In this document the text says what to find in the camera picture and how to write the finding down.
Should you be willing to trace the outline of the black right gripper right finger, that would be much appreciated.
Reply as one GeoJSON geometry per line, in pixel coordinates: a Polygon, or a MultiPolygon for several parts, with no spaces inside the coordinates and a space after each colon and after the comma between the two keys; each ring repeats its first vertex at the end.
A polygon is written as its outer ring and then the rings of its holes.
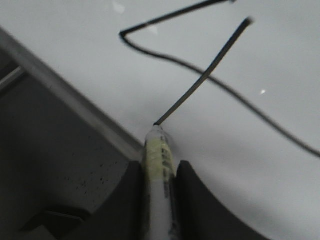
{"type": "Polygon", "coordinates": [[[189,161],[180,161],[175,187],[183,240],[265,240],[206,187],[189,161]]]}

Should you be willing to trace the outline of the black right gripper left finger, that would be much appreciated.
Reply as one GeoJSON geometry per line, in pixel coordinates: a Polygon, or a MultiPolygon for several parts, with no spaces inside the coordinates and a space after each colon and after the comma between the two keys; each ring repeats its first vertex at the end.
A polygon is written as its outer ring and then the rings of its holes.
{"type": "Polygon", "coordinates": [[[141,164],[131,161],[115,190],[93,214],[80,208],[54,205],[34,215],[20,232],[44,226],[56,240],[138,240],[144,186],[141,164]]]}

